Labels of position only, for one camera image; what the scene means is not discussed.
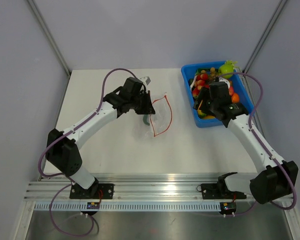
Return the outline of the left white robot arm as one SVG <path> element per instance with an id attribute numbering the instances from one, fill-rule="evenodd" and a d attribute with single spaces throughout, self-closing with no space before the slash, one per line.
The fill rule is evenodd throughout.
<path id="1" fill-rule="evenodd" d="M 121 115 L 134 110 L 137 115 L 154 115 L 150 92 L 136 77 L 129 77 L 122 86 L 101 95 L 99 106 L 90 114 L 63 131 L 48 134 L 46 160 L 74 182 L 75 199 L 93 199 L 99 181 L 83 165 L 80 149 L 101 128 Z"/>

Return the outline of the clear zip top bag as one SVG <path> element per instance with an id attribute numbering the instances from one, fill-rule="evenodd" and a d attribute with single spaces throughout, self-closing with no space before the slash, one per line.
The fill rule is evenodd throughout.
<path id="1" fill-rule="evenodd" d="M 132 135 L 137 140 L 156 138 L 165 134 L 173 122 L 173 110 L 169 102 L 168 93 L 155 94 L 151 96 L 155 114 L 150 114 L 150 126 L 143 123 L 143 116 L 138 115 L 133 127 Z"/>

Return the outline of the yellow toy lemon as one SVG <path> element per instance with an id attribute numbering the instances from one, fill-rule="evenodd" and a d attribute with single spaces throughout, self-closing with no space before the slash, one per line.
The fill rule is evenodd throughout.
<path id="1" fill-rule="evenodd" d="M 215 117 L 213 115 L 206 115 L 203 119 L 210 120 L 210 119 L 215 119 Z"/>

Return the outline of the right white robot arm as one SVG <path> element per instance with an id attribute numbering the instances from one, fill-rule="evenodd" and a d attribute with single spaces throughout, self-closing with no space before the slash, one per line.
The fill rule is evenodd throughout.
<path id="1" fill-rule="evenodd" d="M 297 164 L 285 161 L 269 145 L 253 125 L 246 107 L 240 102 L 232 102 L 225 82 L 202 87 L 193 108 L 222 122 L 240 141 L 256 169 L 256 173 L 230 172 L 219 176 L 216 190 L 220 197 L 229 198 L 233 193 L 249 194 L 259 204 L 265 204 L 292 195 L 291 205 L 296 205 Z"/>

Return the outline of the red toy apple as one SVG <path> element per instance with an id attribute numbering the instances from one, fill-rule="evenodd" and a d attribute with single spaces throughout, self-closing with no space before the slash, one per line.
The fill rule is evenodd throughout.
<path id="1" fill-rule="evenodd" d="M 229 95 L 232 97 L 235 93 L 234 88 L 232 86 L 229 87 L 228 89 Z"/>

